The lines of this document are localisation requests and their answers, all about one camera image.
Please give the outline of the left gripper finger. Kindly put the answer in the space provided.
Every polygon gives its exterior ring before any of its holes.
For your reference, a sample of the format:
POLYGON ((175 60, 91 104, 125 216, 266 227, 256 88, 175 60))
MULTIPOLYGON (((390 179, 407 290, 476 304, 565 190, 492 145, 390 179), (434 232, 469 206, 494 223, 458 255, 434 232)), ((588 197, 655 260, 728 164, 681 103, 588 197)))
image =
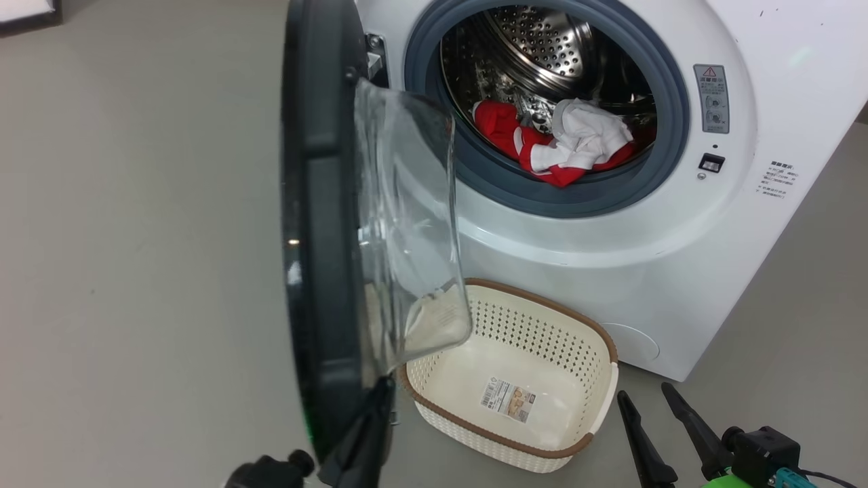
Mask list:
POLYGON ((394 377, 381 377, 321 464, 319 481, 332 488, 378 488, 393 442, 394 407, 394 377))

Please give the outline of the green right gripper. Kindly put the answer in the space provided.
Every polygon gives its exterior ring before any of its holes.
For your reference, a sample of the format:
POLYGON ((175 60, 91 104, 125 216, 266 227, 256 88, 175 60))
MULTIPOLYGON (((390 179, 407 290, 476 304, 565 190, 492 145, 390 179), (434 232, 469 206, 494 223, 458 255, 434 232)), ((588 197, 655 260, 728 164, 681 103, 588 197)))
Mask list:
MULTIPOLYGON (((661 392, 673 416, 683 424, 701 461, 701 472, 708 480, 703 488, 753 488, 734 474, 728 474, 734 455, 700 414, 685 401, 669 382, 661 383, 661 392)), ((641 488, 675 488, 677 475, 663 462, 642 426, 642 417, 626 391, 616 395, 621 420, 641 488)))

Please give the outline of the black round glass washer door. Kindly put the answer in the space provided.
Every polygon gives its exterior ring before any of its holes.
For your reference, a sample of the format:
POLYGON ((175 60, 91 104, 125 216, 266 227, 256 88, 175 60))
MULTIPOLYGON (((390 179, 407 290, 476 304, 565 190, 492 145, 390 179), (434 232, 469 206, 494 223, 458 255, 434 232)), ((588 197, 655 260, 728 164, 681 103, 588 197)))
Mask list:
POLYGON ((456 225, 456 121, 367 80, 353 0, 290 0, 280 96, 286 306, 314 457, 366 393, 473 327, 456 225))

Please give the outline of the red garment with white stripe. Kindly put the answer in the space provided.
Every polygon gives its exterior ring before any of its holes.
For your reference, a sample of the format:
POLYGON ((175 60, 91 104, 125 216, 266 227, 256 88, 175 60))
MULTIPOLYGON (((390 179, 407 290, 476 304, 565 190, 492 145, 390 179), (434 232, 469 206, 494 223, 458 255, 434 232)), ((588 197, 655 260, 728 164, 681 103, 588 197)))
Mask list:
POLYGON ((616 169, 625 164, 636 149, 634 142, 628 142, 609 157, 604 152, 587 150, 585 147, 579 151, 569 151, 558 148, 553 136, 531 127, 515 129, 513 142, 521 168, 558 188, 576 182, 589 172, 616 169))

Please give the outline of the plain red garment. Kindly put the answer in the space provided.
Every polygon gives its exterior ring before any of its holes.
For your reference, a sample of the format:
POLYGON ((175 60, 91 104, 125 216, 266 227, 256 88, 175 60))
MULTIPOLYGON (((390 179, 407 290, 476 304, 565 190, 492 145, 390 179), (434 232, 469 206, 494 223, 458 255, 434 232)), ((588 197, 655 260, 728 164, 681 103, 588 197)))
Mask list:
POLYGON ((524 143, 514 105, 486 99, 475 103, 471 114, 475 128, 485 139, 506 157, 519 160, 524 143))

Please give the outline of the cream perforated basket brown rim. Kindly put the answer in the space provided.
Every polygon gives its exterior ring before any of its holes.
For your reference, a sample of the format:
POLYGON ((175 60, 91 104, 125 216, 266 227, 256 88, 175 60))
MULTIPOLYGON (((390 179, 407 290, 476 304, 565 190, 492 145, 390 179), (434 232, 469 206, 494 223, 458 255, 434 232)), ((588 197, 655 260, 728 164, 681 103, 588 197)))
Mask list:
POLYGON ((399 383, 424 420, 454 441, 511 466, 554 472, 588 447, 616 396, 614 340, 592 319, 495 281, 466 281, 473 333, 416 359, 399 383), (526 424, 481 407, 496 377, 536 393, 526 424))

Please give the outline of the white front-load washing machine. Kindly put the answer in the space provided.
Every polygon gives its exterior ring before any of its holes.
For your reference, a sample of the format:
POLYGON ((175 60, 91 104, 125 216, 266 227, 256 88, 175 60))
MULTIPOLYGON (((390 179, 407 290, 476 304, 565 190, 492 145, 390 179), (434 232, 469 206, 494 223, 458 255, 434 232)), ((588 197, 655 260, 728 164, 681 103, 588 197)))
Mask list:
MULTIPOLYGON (((431 0, 355 3, 365 32, 384 37, 391 85, 409 92, 408 39, 431 0)), ((458 179, 462 263, 466 275, 648 334, 660 346, 648 370, 684 380, 868 102, 868 0, 624 3, 686 84, 675 171, 639 203, 570 219, 517 211, 458 179), (703 132, 695 64, 725 68, 728 135, 703 132), (718 174, 698 169, 704 153, 726 158, 718 174)))

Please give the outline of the round white filter cover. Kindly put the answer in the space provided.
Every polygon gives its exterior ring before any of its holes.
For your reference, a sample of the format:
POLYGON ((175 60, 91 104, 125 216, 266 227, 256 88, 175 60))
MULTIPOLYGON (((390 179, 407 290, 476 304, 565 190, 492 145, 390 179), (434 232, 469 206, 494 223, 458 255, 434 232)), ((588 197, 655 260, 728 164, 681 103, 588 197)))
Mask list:
POLYGON ((648 370, 660 355, 660 346, 642 331, 617 323, 601 323, 616 344, 620 362, 648 370))

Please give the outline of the paper product label sticker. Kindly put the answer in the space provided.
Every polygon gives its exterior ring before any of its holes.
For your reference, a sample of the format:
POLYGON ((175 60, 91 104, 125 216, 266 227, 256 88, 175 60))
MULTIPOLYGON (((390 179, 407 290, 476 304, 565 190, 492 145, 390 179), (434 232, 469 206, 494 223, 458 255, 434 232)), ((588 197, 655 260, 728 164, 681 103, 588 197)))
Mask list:
POLYGON ((490 377, 486 383, 480 405, 487 410, 526 424, 536 404, 537 395, 529 389, 508 381, 490 377))

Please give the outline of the grey warning sticker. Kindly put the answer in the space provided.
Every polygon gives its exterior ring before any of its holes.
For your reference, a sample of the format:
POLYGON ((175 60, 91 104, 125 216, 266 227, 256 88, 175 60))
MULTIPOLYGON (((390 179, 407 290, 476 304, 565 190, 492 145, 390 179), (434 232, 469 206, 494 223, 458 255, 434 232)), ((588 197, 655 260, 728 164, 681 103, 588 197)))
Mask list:
POLYGON ((728 80, 722 65, 695 64, 694 76, 700 101, 703 132, 719 135, 730 133, 728 80))

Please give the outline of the white panel dark frame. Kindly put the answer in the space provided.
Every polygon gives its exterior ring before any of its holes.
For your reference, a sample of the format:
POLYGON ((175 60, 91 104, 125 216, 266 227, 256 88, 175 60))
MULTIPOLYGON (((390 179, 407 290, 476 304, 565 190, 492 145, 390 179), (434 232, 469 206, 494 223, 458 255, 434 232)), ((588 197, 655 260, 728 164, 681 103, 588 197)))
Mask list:
POLYGON ((62 0, 0 0, 0 38, 62 23, 62 0))

